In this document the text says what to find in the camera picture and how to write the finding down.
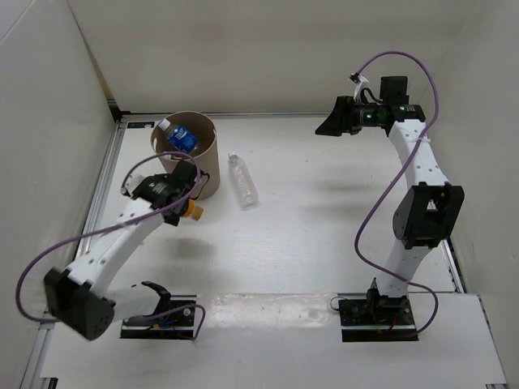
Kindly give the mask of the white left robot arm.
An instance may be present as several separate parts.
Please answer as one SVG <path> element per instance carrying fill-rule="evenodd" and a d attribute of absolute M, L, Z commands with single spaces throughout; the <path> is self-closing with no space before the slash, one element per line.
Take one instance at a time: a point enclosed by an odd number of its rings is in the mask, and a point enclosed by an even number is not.
<path fill-rule="evenodd" d="M 172 173 L 127 177 L 123 194 L 129 201 L 118 217 L 122 228 L 103 233 L 64 270 L 53 268 L 45 275 L 49 313 L 86 340 L 99 338 L 117 321 L 148 339 L 191 325 L 200 308 L 195 301 L 174 300 L 152 281 L 123 289 L 110 284 L 153 231 L 163 224 L 176 226 L 183 217 L 200 218 L 203 210 L 190 195 L 198 175 L 191 162 L 179 161 Z"/>

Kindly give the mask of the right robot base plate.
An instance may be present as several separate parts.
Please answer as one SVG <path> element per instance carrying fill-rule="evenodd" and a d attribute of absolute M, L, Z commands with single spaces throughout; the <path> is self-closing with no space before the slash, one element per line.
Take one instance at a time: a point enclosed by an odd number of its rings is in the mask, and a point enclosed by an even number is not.
<path fill-rule="evenodd" d="M 366 296 L 337 295 L 330 308 L 339 314 L 343 343 L 418 341 L 408 297 L 385 299 L 369 290 Z"/>

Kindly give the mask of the clear unlabelled plastic bottle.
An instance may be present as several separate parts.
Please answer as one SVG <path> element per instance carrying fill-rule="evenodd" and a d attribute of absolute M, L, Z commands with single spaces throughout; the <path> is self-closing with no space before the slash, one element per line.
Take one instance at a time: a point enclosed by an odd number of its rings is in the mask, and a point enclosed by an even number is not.
<path fill-rule="evenodd" d="M 236 153 L 228 154 L 229 176 L 242 209 L 254 207 L 259 202 L 259 194 L 251 173 L 243 158 Z"/>

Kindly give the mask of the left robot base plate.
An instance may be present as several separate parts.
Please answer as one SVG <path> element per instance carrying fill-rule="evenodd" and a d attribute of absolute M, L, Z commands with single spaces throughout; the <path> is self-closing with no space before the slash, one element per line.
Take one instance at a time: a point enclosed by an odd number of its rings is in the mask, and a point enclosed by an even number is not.
<path fill-rule="evenodd" d="M 122 322 L 119 338 L 124 340 L 195 340 L 201 324 L 195 329 L 195 313 L 204 309 L 197 306 L 196 297 L 172 296 L 159 284 L 144 281 L 143 286 L 149 287 L 159 296 L 159 302 L 151 315 L 168 312 L 160 318 L 147 318 L 143 322 L 127 319 Z"/>

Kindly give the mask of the blue Pocari Sweat bottle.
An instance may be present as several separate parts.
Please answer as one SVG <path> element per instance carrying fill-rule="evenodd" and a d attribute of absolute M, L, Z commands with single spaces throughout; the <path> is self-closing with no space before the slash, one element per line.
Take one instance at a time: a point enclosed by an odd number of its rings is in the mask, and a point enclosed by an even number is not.
<path fill-rule="evenodd" d="M 174 125 L 168 119 L 158 123 L 158 127 L 165 135 L 165 139 L 180 152 L 194 153 L 198 148 L 198 139 L 184 126 Z"/>

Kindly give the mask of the orange juice bottle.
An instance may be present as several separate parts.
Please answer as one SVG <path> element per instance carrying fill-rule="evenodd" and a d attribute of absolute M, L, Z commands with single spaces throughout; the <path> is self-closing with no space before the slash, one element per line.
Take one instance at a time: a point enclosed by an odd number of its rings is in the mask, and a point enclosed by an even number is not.
<path fill-rule="evenodd" d="M 204 209 L 195 204 L 193 199 L 189 199 L 187 202 L 187 208 L 182 214 L 183 218 L 191 218 L 192 220 L 198 221 L 204 213 Z"/>

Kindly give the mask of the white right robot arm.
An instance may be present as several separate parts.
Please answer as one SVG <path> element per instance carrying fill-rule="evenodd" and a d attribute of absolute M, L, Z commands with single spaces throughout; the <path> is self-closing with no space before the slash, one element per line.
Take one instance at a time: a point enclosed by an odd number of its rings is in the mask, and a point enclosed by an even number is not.
<path fill-rule="evenodd" d="M 408 79 L 385 76 L 380 96 L 360 87 L 354 96 L 339 96 L 317 135 L 356 135 L 365 127 L 384 129 L 403 168 L 407 192 L 392 217 L 395 242 L 385 265 L 361 300 L 342 299 L 339 312 L 346 326 L 411 325 L 408 289 L 421 262 L 450 237 L 465 192 L 449 182 L 425 134 L 420 105 L 409 103 Z"/>

